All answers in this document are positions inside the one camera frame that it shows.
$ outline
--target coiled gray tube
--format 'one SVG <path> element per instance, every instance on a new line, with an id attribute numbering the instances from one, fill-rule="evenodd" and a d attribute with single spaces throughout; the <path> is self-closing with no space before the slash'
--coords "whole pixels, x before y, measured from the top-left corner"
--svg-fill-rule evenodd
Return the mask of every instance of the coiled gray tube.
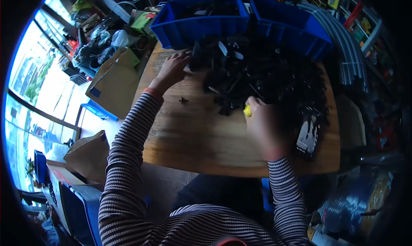
<path id="1" fill-rule="evenodd" d="M 355 77 L 363 79 L 363 91 L 368 92 L 368 81 L 364 65 L 365 56 L 353 36 L 343 25 L 324 9 L 311 4 L 298 4 L 299 8 L 310 12 L 323 27 L 335 46 L 339 49 L 340 82 L 344 85 L 353 83 Z"/>

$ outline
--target wooden table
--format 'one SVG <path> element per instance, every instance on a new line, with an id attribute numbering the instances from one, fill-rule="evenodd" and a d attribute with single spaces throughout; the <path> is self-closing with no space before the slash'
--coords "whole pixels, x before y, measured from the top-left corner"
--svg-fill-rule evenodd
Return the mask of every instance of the wooden table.
<path id="1" fill-rule="evenodd" d="M 157 76 L 165 58 L 176 53 L 162 49 L 157 43 L 142 74 L 135 99 Z M 193 73 L 174 85 L 163 96 L 164 103 L 157 113 L 144 146 L 147 163 L 197 173 L 228 176 L 267 177 L 267 163 L 246 138 L 246 123 L 241 109 L 229 117 L 218 114 L 214 94 L 205 94 L 202 82 L 206 73 Z M 313 162 L 291 156 L 298 175 L 330 173 L 339 169 L 340 142 L 335 100 L 327 75 L 326 97 L 330 126 L 325 126 L 324 139 Z M 181 98 L 188 100 L 180 103 Z"/>

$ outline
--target forearm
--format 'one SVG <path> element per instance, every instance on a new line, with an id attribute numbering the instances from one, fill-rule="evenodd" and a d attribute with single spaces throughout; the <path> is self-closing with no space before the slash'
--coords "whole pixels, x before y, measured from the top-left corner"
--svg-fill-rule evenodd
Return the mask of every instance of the forearm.
<path id="1" fill-rule="evenodd" d="M 299 189 L 289 160 L 284 157 L 277 161 L 270 161 L 268 165 L 275 204 L 274 230 L 286 245 L 307 244 L 303 193 Z"/>
<path id="2" fill-rule="evenodd" d="M 103 244 L 112 240 L 118 222 L 142 223 L 146 204 L 142 194 L 142 151 L 161 102 L 144 93 L 127 115 L 109 152 L 105 190 L 100 198 L 99 229 Z"/>

